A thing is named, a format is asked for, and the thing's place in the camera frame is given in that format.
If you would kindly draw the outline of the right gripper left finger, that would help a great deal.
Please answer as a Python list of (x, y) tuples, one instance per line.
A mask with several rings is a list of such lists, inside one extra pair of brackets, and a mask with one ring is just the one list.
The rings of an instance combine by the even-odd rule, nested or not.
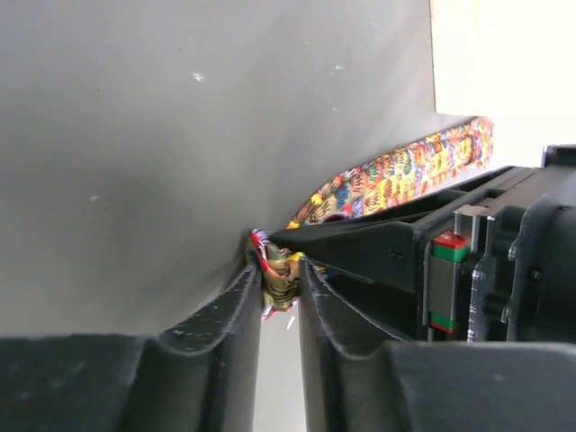
[(249, 431), (261, 274), (155, 337), (75, 334), (1, 341), (4, 431)]

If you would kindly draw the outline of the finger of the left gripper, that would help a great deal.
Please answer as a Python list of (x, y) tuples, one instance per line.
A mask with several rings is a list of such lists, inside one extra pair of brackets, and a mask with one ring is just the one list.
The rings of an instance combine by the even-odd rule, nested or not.
[(417, 221), (423, 212), (380, 211), (370, 216), (284, 229), (270, 235), (280, 248), (366, 282), (414, 293), (417, 288)]

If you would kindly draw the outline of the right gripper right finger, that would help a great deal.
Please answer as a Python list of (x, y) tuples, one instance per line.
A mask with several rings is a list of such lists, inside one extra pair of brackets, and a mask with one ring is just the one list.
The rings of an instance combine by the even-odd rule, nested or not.
[(575, 347), (392, 339), (301, 261), (310, 431), (572, 431)]

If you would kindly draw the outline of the colourful banana print tie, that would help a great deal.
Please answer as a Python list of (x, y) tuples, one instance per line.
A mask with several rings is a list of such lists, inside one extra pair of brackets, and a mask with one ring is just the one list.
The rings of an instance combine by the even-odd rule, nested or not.
[[(349, 168), (318, 189), (287, 227), (358, 219), (411, 202), (470, 167), (485, 167), (493, 152), (493, 133), (489, 118), (475, 117)], [(263, 273), (264, 320), (297, 303), (302, 256), (278, 247), (263, 229), (247, 234), (245, 258)]]

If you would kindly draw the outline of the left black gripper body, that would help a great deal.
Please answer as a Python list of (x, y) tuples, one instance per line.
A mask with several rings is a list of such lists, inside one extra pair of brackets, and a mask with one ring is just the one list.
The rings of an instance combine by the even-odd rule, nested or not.
[(575, 340), (575, 148), (510, 167), (468, 193), (428, 238), (427, 341)]

